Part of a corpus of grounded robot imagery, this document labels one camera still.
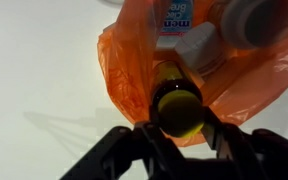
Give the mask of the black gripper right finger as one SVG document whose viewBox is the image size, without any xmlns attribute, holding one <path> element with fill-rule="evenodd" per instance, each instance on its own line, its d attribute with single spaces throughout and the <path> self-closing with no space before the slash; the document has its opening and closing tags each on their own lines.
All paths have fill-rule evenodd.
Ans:
<svg viewBox="0 0 288 180">
<path fill-rule="evenodd" d="M 288 139 L 264 128 L 251 134 L 204 107 L 202 135 L 218 159 L 234 164 L 241 180 L 288 180 Z"/>
</svg>

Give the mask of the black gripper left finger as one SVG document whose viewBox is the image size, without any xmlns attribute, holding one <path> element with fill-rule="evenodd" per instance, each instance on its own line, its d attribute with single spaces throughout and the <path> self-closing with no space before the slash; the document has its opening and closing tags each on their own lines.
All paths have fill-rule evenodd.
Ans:
<svg viewBox="0 0 288 180">
<path fill-rule="evenodd" d="M 113 127 L 60 180 L 118 180 L 136 160 L 143 162 L 149 180 L 180 180 L 184 157 L 157 120 L 151 107 L 149 120 L 136 123 L 133 130 Z"/>
</svg>

